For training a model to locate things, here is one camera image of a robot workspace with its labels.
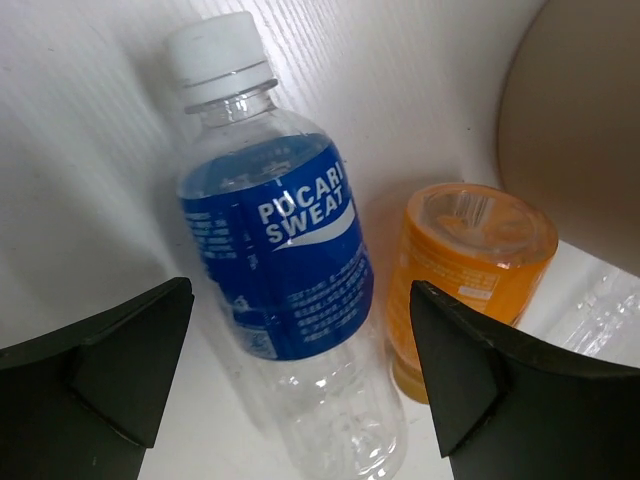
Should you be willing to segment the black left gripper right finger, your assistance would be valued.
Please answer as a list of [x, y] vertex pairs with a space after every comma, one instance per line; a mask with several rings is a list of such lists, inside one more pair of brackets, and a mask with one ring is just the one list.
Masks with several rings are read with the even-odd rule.
[[442, 457], [457, 479], [635, 479], [639, 371], [479, 313], [425, 281], [410, 318]]

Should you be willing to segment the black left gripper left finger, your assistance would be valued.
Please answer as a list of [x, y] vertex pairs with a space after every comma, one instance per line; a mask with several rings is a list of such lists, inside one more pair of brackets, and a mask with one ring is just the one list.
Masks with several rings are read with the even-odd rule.
[[1, 351], [4, 479], [135, 479], [154, 447], [194, 295], [176, 277]]

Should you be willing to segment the blue Pocari Sweat bottle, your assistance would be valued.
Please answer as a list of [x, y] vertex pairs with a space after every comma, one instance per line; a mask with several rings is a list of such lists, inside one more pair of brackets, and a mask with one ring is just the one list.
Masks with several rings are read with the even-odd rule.
[[249, 12], [166, 41], [201, 130], [177, 195], [217, 302], [248, 355], [250, 394], [306, 479], [389, 479], [406, 423], [374, 307], [374, 271], [344, 162], [279, 108]]

